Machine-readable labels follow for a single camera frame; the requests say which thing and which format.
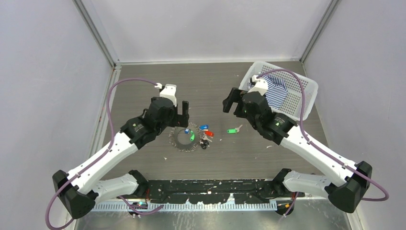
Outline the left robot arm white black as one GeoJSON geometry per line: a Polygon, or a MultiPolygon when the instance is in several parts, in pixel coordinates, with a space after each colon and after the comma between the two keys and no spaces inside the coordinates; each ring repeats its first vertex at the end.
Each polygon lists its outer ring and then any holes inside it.
{"type": "Polygon", "coordinates": [[[73,219],[87,215],[96,204],[120,195],[142,198],[147,192],[146,179],[138,171],[110,180],[101,180],[119,162],[154,141],[167,127],[187,127],[189,102],[182,101],[182,113],[172,100],[153,97],[148,109],[129,119],[114,135],[113,141],[84,163],[52,176],[57,197],[73,219]]]}

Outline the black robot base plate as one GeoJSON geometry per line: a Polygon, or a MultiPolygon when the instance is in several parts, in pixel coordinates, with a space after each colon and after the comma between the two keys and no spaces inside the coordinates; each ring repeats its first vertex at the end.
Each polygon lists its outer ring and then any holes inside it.
{"type": "Polygon", "coordinates": [[[265,204],[276,198],[293,198],[272,180],[149,180],[140,192],[123,195],[126,199],[147,199],[155,204],[224,204],[232,198],[235,204],[265,204]]]}

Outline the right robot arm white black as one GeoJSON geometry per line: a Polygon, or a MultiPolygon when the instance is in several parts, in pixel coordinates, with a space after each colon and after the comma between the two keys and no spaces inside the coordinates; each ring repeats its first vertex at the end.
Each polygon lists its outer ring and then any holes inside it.
{"type": "Polygon", "coordinates": [[[223,100],[223,112],[237,104],[234,115],[248,120],[263,138],[289,149],[311,163],[323,175],[304,174],[283,168],[273,179],[273,190],[278,196],[302,192],[327,198],[336,208],[353,213],[370,187],[372,166],[361,161],[345,159],[318,141],[283,113],[271,110],[259,92],[232,88],[223,100]]]}

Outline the round metal key organizer disc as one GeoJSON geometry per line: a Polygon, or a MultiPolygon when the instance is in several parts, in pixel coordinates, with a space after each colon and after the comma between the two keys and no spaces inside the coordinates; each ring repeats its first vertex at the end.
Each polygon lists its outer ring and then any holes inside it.
{"type": "Polygon", "coordinates": [[[189,123],[187,127],[174,127],[169,132],[169,143],[178,151],[195,151],[200,147],[200,140],[203,137],[203,132],[194,123],[189,123]],[[190,129],[189,134],[185,134],[185,129],[190,129]],[[190,141],[190,136],[194,134],[194,141],[190,141]]]}

